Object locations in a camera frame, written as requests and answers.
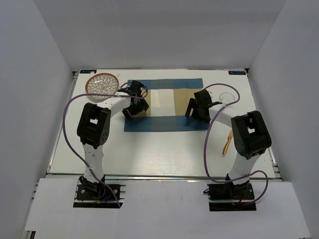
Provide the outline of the clear drinking glass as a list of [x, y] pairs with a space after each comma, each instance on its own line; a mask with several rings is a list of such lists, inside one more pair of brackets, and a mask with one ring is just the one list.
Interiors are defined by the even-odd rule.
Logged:
[[224, 92], [220, 94], [219, 101], [222, 102], [223, 104], [229, 104], [236, 101], [236, 99], [231, 93]]

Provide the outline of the blue beige white cloth napkin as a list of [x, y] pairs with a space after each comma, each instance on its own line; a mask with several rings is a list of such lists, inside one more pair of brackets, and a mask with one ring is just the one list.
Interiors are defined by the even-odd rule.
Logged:
[[148, 88], [149, 108], [125, 120], [124, 132], [178, 132], [207, 130], [208, 124], [185, 117], [189, 100], [203, 88], [201, 78], [139, 80]]

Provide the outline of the floral ceramic plate orange rim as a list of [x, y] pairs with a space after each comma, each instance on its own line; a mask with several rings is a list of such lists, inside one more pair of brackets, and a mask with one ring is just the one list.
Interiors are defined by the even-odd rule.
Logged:
[[110, 73], [100, 73], [92, 76], [85, 85], [85, 91], [96, 100], [104, 100], [114, 95], [119, 89], [119, 80]]

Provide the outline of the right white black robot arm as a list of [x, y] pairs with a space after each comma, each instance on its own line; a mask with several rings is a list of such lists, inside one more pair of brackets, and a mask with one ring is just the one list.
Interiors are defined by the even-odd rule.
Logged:
[[259, 111], [241, 112], [231, 105], [238, 100], [224, 104], [213, 102], [207, 90], [194, 93], [189, 100], [186, 117], [212, 124], [218, 121], [232, 128], [234, 145], [237, 150], [232, 169], [226, 175], [224, 183], [226, 195], [232, 199], [243, 193], [243, 186], [249, 181], [251, 171], [260, 155], [271, 146], [272, 140]]

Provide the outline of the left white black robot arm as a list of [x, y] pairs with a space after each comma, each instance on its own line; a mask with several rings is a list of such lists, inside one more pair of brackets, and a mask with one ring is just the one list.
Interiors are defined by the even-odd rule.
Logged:
[[102, 148], [106, 143], [111, 118], [122, 112], [125, 119], [132, 120], [134, 116], [147, 111], [149, 104], [144, 99], [148, 92], [147, 87], [139, 81], [133, 80], [126, 88], [118, 90], [117, 98], [105, 105], [86, 103], [77, 128], [77, 135], [80, 137], [87, 166], [84, 176], [80, 182], [88, 186], [88, 193], [95, 199], [105, 194], [105, 186], [100, 183], [104, 181], [102, 168]]

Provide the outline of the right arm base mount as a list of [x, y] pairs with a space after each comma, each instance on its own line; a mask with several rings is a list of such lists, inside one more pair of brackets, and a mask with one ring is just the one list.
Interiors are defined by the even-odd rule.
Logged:
[[235, 187], [231, 183], [208, 184], [203, 191], [208, 196], [210, 212], [256, 211], [255, 195], [250, 182]]

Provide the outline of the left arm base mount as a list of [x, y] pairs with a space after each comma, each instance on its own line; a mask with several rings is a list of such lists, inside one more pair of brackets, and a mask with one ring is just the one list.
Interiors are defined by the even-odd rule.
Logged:
[[74, 208], [119, 209], [125, 198], [125, 185], [109, 184], [109, 187], [97, 182], [90, 182], [80, 176], [75, 192]]

